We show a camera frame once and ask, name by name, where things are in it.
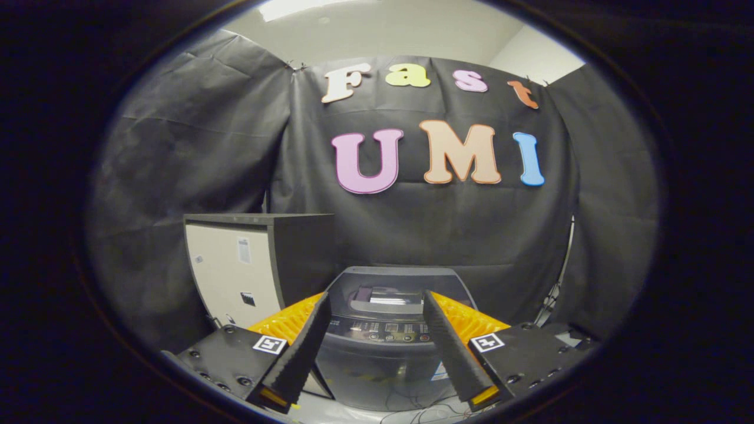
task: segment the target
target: foam letter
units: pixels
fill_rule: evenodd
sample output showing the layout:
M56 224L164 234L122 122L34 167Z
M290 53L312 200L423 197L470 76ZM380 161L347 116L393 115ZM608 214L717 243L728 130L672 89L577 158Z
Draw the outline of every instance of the foam letter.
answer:
M369 72L372 67L368 63L346 66L325 74L327 78L327 94L322 97L322 103L330 103L343 100L354 95L354 91L348 88L348 84L358 87L361 84L361 73Z
M455 85L463 91L476 91L484 93L487 91L487 84L482 81L482 76L474 71L458 70L453 73Z
M343 134L333 138L336 150L336 172L340 186L359 195L379 193L390 188L398 178L398 140L403 131L395 129L375 132L382 152L382 170L374 177L365 177L359 171L359 145L362 134Z
M466 141L461 143L453 129L445 121L423 121L419 127L429 137L429 171L425 181L432 184L450 183L453 174L448 172L445 159L448 159L455 174L465 181L474 163L471 179L479 184L495 184L501 180L495 164L495 150L492 136L495 130L487 125L471 125Z
M412 85L414 87L427 87L431 82L427 79L427 70L421 65L413 63L401 63L389 68L391 73L385 77L390 85Z
M516 95L519 97L519 100L521 100L523 104L532 109L539 109L539 105L534 100L529 98L529 95L532 93L531 90L524 87L523 84L518 81L509 81L508 85L513 87L513 89L516 91Z
M544 177L539 171L539 160L537 159L537 139L527 133L513 133L513 139L518 142L521 148L521 159L523 160L523 174L521 181L527 186L541 186L544 184Z

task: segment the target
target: ceiling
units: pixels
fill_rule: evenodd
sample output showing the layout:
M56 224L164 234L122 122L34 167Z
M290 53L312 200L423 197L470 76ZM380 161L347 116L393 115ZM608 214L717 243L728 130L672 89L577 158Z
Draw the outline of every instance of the ceiling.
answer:
M225 29L292 66L413 55L489 66L523 23L473 0L356 0L265 22L252 9Z

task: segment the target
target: sticker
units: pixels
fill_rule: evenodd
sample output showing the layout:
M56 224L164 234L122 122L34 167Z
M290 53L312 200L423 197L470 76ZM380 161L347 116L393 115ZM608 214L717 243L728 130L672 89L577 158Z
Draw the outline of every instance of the sticker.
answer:
M434 375L430 379L430 381L437 381L439 379L446 379L448 378L448 372L445 370L445 365L443 365L443 362L440 362L440 365L437 365L437 370L434 372Z
M254 349L277 355L283 350L287 343L288 341L285 339L278 339L277 337L272 336L262 336L262 338L254 345Z
M429 138L429 171L424 175L430 184L446 184L453 180L446 161L450 162L458 179L465 181L474 164L471 179L479 184L497 184L502 180L495 163L492 138L495 130L487 125L474 124L461 142L458 135L445 121L422 121L419 127Z
M348 88L361 85L361 73L369 72L372 67L368 63L347 66L325 74L327 78L327 94L322 97L322 103L331 103L337 100L347 99L354 95L354 91Z
M414 63L399 63L390 68L391 73L385 77L390 85L403 87L427 87L432 81L427 78L427 70L422 65Z
M513 139L519 144L521 149L521 159L523 160L523 174L521 182L527 186L541 186L544 184L544 177L539 171L539 159L537 159L537 139L527 133L513 133Z
M243 300L247 305L256 306L256 304L254 303L254 296L252 296L251 293L247 291L241 292L241 300Z
M365 177L359 171L359 145L364 141L364 135L343 134L333 138L338 183L354 194L385 191L398 178L398 140L403 137L403 131L388 128L375 132L373 137L380 143L382 170L372 177Z
M487 352L489 350L497 349L505 346L495 333L487 334L485 336L474 337L471 342L476 346L479 353Z
M238 238L238 260L241 263L251 264L251 250L249 249L249 239L245 237Z
M529 95L532 93L531 90L524 87L523 84L521 84L519 81L509 81L508 85L513 87L513 90L516 91L516 95L519 97L519 100L521 100L521 103L527 105L532 109L539 109L537 102L529 97Z
M453 73L455 86L463 91L476 91L484 93L487 91L487 84L482 81L482 76L474 71L464 71L459 69Z

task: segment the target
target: ceiling light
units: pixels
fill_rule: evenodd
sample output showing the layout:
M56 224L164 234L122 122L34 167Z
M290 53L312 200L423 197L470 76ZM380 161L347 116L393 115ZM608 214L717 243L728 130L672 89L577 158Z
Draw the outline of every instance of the ceiling light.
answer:
M259 12L265 22L279 19L290 14L312 8L319 8L335 3L352 2L353 0L270 0L259 6Z

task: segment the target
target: white wall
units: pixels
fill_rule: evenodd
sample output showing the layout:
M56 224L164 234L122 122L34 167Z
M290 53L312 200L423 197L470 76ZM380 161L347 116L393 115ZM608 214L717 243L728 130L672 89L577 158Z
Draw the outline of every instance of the white wall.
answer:
M473 0L369 0L271 22L252 9L226 24L294 67L350 57L413 55L487 65L523 27Z
M524 26L488 66L544 85L584 65L584 61L545 34Z

